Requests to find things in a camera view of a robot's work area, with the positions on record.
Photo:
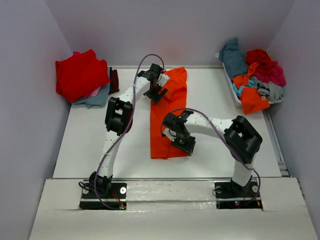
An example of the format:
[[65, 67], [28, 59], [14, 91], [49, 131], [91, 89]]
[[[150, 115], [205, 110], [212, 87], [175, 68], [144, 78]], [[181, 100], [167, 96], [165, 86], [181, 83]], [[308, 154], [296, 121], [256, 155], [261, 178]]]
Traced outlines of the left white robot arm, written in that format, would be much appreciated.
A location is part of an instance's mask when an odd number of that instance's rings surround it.
[[136, 102], [145, 96], [153, 103], [158, 103], [167, 93], [164, 85], [168, 81], [162, 78], [165, 69], [153, 63], [148, 70], [137, 72], [134, 82], [118, 97], [111, 97], [106, 106], [105, 127], [106, 137], [98, 168], [89, 177], [89, 187], [97, 198], [106, 198], [112, 188], [114, 163], [126, 133], [133, 124]]

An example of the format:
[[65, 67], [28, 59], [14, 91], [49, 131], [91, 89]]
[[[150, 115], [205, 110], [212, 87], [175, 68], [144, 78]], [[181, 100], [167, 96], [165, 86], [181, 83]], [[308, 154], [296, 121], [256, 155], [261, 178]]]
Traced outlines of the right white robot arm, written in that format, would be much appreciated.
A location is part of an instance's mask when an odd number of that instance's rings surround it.
[[252, 174], [256, 172], [253, 163], [263, 142], [261, 135], [242, 115], [220, 119], [192, 108], [181, 108], [180, 112], [177, 115], [173, 110], [164, 117], [160, 125], [161, 136], [167, 137], [173, 147], [188, 156], [193, 154], [196, 145], [193, 134], [221, 140], [235, 162], [230, 182], [226, 187], [216, 188], [216, 195], [222, 199], [244, 196], [249, 190]]

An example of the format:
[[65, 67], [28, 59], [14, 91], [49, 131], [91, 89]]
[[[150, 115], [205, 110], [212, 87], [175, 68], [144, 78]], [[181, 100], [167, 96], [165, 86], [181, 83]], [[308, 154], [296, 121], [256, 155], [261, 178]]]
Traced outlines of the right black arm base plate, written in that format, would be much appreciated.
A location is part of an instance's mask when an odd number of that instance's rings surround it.
[[251, 181], [242, 188], [231, 181], [214, 183], [212, 195], [216, 199], [218, 210], [263, 209], [257, 181]]

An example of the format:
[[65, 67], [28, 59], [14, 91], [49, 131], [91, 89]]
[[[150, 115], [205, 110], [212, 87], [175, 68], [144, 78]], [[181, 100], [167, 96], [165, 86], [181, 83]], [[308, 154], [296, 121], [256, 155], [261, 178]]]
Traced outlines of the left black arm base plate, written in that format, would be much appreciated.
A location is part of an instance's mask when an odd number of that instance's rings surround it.
[[81, 188], [81, 197], [79, 208], [81, 210], [107, 210], [107, 211], [125, 211], [127, 209], [127, 183], [113, 182], [110, 191], [106, 196], [99, 195], [102, 202], [97, 198], [93, 187], [88, 181], [78, 183]]

